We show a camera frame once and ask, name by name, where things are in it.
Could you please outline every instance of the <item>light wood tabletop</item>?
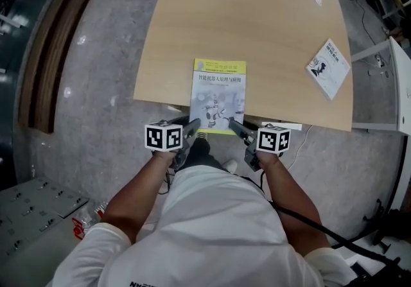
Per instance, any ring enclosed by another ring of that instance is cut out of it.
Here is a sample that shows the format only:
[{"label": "light wood tabletop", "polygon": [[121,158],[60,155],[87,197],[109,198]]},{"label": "light wood tabletop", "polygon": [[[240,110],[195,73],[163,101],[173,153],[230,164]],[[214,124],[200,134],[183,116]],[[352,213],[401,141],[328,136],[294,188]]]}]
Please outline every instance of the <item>light wood tabletop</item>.
[{"label": "light wood tabletop", "polygon": [[246,61],[246,115],[350,131],[351,71],[329,101],[305,70],[328,38],[351,64],[338,0],[158,0],[134,99],[189,106],[195,58]]}]

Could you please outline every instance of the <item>forearm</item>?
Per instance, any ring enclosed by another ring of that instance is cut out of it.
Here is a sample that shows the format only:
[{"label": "forearm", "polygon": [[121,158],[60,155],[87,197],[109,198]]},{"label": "forearm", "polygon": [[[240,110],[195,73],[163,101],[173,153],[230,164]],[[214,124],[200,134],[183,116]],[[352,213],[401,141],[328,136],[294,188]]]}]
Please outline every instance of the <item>forearm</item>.
[{"label": "forearm", "polygon": [[[267,164],[263,169],[267,176],[272,200],[276,204],[321,224],[320,215],[314,203],[294,181],[280,160]],[[278,212],[278,215],[288,242],[302,256],[317,248],[329,247],[327,237],[322,232],[282,212]]]},{"label": "forearm", "polygon": [[148,215],[153,209],[164,176],[172,159],[154,155],[141,171],[109,202],[101,219],[121,229],[132,243],[136,242]]}]

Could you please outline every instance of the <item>marker cube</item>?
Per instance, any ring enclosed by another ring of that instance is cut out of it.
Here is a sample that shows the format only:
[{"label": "marker cube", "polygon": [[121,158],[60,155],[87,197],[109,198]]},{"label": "marker cube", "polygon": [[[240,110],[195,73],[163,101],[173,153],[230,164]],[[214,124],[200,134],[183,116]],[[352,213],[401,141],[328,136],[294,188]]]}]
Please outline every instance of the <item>marker cube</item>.
[{"label": "marker cube", "polygon": [[280,153],[290,148],[289,128],[279,126],[258,129],[256,149],[263,152]]},{"label": "marker cube", "polygon": [[182,148],[182,125],[156,123],[144,126],[144,146],[168,152]]}]

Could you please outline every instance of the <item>hand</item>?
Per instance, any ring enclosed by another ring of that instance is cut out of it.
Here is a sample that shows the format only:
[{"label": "hand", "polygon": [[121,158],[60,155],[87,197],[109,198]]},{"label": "hand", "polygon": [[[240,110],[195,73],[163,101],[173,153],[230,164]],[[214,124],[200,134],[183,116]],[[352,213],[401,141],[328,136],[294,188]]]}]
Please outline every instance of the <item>hand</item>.
[{"label": "hand", "polygon": [[275,153],[257,151],[256,155],[263,170],[266,170],[268,165],[276,164],[279,160]]},{"label": "hand", "polygon": [[156,151],[154,153],[154,157],[161,159],[162,161],[166,162],[168,166],[170,166],[173,163],[173,159],[176,154],[176,152]]}]

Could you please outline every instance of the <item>wooden plank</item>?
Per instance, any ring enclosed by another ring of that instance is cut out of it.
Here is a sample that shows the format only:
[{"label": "wooden plank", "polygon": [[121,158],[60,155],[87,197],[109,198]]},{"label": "wooden plank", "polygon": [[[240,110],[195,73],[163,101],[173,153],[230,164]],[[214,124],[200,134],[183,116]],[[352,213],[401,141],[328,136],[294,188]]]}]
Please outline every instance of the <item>wooden plank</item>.
[{"label": "wooden plank", "polygon": [[88,2],[89,0],[69,0],[47,50],[44,69],[40,76],[34,121],[34,127],[42,132],[53,132],[58,86],[64,62],[77,24]]},{"label": "wooden plank", "polygon": [[19,123],[22,126],[33,126],[37,87],[39,86],[39,71],[43,68],[45,49],[50,44],[53,34],[51,31],[55,28],[67,3],[68,0],[53,0],[51,2],[34,38],[20,96]]},{"label": "wooden plank", "polygon": [[247,115],[349,131],[352,73],[329,101],[305,70],[328,38],[350,63],[338,0],[158,0],[134,99],[189,106],[195,58],[241,60]]}]

